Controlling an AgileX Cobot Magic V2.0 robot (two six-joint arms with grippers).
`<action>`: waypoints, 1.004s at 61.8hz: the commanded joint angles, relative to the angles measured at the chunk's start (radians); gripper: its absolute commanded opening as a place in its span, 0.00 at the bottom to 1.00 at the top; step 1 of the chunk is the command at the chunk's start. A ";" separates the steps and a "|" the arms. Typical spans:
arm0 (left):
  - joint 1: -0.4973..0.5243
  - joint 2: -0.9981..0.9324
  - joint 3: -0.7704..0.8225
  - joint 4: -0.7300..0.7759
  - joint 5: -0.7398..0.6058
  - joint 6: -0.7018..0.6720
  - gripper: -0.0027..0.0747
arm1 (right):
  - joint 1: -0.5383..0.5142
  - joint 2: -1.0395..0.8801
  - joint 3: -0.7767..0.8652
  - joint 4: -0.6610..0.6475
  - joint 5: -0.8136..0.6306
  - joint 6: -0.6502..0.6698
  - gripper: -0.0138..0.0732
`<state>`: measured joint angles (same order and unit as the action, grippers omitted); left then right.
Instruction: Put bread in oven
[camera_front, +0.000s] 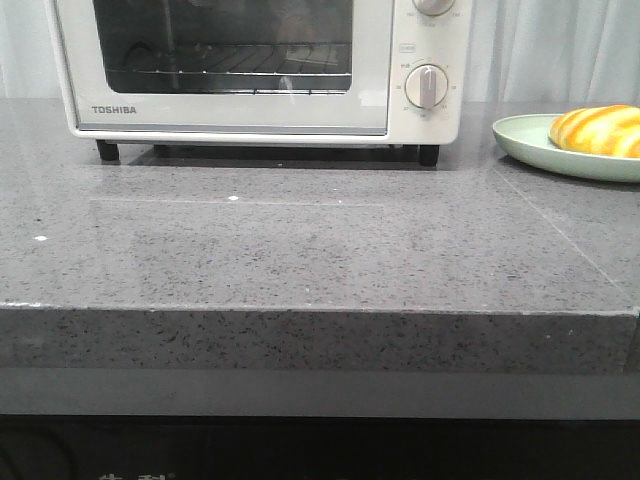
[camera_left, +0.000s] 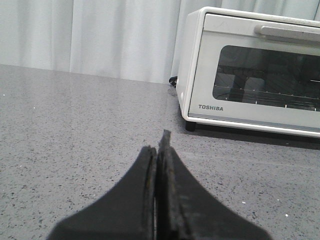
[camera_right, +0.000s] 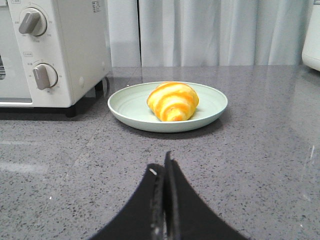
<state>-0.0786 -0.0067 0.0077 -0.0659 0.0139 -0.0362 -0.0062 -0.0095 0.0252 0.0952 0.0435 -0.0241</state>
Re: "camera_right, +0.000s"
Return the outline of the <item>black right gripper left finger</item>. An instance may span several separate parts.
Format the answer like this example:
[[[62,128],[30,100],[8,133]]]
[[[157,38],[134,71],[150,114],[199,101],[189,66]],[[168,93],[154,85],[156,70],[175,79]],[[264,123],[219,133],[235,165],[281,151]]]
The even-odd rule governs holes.
[[[121,211],[92,240],[162,240],[165,168],[148,164],[143,178]]]

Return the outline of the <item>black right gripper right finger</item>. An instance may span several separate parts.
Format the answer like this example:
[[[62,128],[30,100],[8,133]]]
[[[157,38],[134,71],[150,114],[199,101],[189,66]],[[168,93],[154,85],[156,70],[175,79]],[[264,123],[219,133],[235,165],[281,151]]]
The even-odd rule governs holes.
[[[198,196],[170,151],[165,155],[164,167],[164,211],[169,240],[246,239]]]

